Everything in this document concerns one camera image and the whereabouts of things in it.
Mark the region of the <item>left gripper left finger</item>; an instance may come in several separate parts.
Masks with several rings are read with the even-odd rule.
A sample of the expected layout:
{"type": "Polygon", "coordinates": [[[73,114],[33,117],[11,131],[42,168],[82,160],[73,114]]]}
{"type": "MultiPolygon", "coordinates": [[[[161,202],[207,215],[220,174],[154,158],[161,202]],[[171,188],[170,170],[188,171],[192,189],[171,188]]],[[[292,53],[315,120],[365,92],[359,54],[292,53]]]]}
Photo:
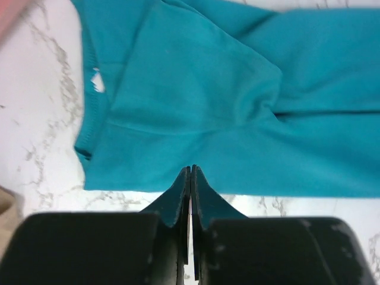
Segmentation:
{"type": "Polygon", "coordinates": [[[15,231],[2,284],[183,284],[190,169],[139,212],[38,213],[15,231]]]}

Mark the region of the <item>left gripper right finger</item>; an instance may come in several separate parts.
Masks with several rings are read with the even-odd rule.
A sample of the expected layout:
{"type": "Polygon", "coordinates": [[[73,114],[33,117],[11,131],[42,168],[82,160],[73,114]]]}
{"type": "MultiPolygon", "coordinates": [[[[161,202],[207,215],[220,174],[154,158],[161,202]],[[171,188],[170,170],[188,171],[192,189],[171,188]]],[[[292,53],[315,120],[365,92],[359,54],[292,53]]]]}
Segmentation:
{"type": "Polygon", "coordinates": [[[374,284],[349,226],[334,217],[254,217],[191,170],[194,273],[199,284],[374,284]]]}

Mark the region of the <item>teal t shirt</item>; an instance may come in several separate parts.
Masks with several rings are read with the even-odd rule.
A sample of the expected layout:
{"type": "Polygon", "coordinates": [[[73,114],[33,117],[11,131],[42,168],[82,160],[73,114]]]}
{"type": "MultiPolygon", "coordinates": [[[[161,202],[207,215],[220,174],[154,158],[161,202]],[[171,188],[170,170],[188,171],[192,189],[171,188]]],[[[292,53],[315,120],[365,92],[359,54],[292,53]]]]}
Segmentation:
{"type": "Polygon", "coordinates": [[[379,9],[74,1],[84,189],[379,196],[379,9]]]}

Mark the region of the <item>pink three-tier wooden shelf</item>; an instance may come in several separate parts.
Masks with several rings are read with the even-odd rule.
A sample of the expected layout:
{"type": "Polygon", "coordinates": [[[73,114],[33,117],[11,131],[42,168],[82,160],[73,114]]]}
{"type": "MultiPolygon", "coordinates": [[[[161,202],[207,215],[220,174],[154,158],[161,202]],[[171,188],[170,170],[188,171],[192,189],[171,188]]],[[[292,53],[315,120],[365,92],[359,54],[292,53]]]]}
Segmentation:
{"type": "Polygon", "coordinates": [[[1,45],[10,33],[21,13],[32,0],[1,0],[0,39],[1,45]]]}

